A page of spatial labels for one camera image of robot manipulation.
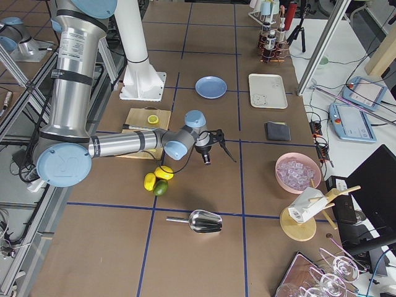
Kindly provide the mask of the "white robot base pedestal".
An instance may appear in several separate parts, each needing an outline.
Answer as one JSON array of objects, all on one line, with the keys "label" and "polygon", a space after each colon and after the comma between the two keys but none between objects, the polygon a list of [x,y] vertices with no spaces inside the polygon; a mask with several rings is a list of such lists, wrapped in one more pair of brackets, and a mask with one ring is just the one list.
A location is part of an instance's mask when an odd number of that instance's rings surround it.
[{"label": "white robot base pedestal", "polygon": [[138,2],[118,1],[114,16],[127,60],[120,99],[161,101],[166,73],[149,61]]}]

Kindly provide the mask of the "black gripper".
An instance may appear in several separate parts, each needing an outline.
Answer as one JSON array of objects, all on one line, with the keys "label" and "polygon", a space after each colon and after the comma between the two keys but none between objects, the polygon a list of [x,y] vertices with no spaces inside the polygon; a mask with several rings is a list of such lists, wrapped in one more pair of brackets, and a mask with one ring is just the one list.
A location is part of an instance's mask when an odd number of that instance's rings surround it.
[{"label": "black gripper", "polygon": [[194,148],[197,152],[202,155],[202,159],[205,165],[211,164],[211,159],[209,155],[209,151],[214,144],[219,144],[220,147],[224,150],[224,152],[232,159],[233,162],[236,163],[235,158],[232,156],[231,152],[227,149],[225,143],[225,136],[221,129],[212,130],[212,131],[203,131],[199,134],[199,136],[203,136],[203,139],[199,139]]}]

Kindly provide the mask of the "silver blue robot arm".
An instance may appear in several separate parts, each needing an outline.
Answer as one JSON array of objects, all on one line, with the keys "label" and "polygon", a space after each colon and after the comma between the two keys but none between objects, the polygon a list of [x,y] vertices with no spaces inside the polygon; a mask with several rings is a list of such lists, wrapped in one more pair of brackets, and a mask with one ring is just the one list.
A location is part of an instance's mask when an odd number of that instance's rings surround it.
[{"label": "silver blue robot arm", "polygon": [[51,42],[34,39],[18,17],[1,19],[1,46],[17,62],[40,62],[54,50]]},{"label": "silver blue robot arm", "polygon": [[214,144],[225,145],[221,130],[210,131],[203,112],[192,110],[177,132],[164,129],[91,136],[86,130],[88,106],[99,43],[114,16],[126,55],[123,100],[160,101],[166,75],[148,57],[137,1],[60,1],[61,26],[53,97],[48,124],[33,150],[38,176],[55,187],[73,186],[87,177],[92,159],[163,148],[174,160],[196,151],[206,163]]}]

